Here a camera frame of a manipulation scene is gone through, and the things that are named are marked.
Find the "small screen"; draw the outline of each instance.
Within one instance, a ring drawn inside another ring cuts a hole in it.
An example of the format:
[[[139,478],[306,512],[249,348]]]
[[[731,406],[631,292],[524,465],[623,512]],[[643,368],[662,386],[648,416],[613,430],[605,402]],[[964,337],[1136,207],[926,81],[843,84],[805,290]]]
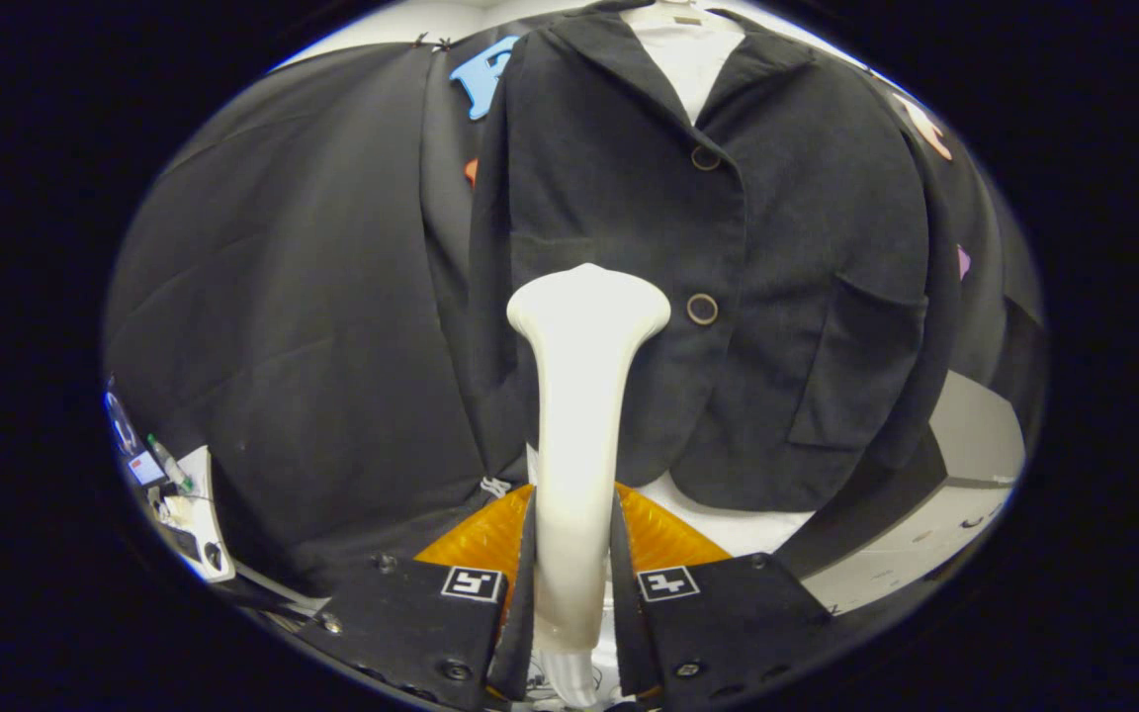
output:
[[[140,452],[139,456],[131,457],[130,464],[126,465],[131,469],[131,474],[134,475],[136,481],[139,481],[141,485],[149,485],[150,483],[158,483],[166,478],[166,473],[157,465],[153,455],[145,450]]]

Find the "jacket pocket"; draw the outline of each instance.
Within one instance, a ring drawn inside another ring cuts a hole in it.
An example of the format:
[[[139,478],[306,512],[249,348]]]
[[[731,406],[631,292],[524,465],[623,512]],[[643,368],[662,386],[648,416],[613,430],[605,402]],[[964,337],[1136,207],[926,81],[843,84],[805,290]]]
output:
[[[573,270],[583,262],[596,262],[596,239],[511,234],[513,289],[551,272]]]
[[[841,275],[788,441],[868,447],[899,400],[921,347],[926,306],[875,296]]]

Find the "white cabinet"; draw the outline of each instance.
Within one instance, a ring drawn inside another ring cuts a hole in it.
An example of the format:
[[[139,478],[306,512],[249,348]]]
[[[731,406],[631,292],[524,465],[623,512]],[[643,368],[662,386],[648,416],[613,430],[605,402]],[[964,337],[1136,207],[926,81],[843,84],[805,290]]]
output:
[[[1007,499],[1008,488],[973,490],[944,486],[912,515],[869,542],[865,551],[900,553],[937,550],[952,556],[980,535],[991,514]]]
[[[865,549],[803,579],[803,586],[835,614],[894,594],[952,558],[989,527],[1009,492],[1008,488],[941,488],[910,517]]]

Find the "blue letter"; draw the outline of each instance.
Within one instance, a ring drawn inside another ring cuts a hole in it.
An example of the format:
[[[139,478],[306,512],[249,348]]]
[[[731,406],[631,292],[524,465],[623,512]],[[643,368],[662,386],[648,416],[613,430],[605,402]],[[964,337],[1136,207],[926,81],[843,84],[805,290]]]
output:
[[[477,121],[490,112],[494,87],[499,85],[499,77],[503,73],[503,67],[507,67],[507,58],[511,57],[513,46],[519,39],[515,34],[506,36],[451,72],[451,81],[459,80],[460,84],[465,85],[468,98],[474,103],[474,107],[468,111],[472,121]]]

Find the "black coat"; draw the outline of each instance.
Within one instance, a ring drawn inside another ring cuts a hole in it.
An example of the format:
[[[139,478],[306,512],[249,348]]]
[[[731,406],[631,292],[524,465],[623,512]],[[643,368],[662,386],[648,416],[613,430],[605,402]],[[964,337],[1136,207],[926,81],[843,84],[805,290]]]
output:
[[[326,595],[372,553],[415,555],[490,500],[475,445],[487,433],[470,427],[477,401],[461,401],[457,374],[474,198],[462,167],[499,114],[472,121],[451,75],[557,18],[449,50],[409,41],[290,64],[237,96],[150,186],[109,285],[105,370],[140,432],[175,455],[208,444],[222,533],[241,563]],[[943,361],[1013,401],[1031,447],[1043,311],[1025,239],[949,126],[951,162],[891,108],[932,235],[973,257]],[[945,301],[931,292],[919,362],[943,343],[931,325]],[[924,388],[904,392],[926,401]],[[885,428],[915,427],[904,411],[895,404]],[[519,482],[523,439],[510,432],[491,455]],[[912,461],[900,476],[929,482],[934,466]],[[818,538],[853,541],[837,510],[813,519],[835,519]],[[819,549],[805,562],[828,563]]]
[[[670,469],[710,506],[811,510],[869,447],[900,466],[956,322],[957,246],[874,80],[746,28],[696,125],[611,1],[521,38],[472,215],[468,406],[487,469],[538,443],[533,353],[506,302],[596,262],[671,300],[633,361],[618,481]],[[703,326],[695,294],[718,303]]]

